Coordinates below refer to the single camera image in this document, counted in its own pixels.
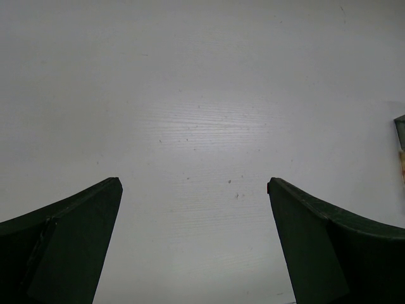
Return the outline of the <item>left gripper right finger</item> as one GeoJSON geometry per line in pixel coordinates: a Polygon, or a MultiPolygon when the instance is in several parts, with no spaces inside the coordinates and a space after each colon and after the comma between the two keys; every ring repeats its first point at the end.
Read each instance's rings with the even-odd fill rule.
{"type": "Polygon", "coordinates": [[[297,303],[404,303],[404,229],[267,185],[297,303]]]}

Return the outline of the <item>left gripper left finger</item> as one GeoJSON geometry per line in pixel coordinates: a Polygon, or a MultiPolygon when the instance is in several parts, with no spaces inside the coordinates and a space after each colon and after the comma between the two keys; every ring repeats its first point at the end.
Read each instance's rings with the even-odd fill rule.
{"type": "Polygon", "coordinates": [[[109,177],[1,222],[1,303],[92,303],[121,198],[109,177]]]}

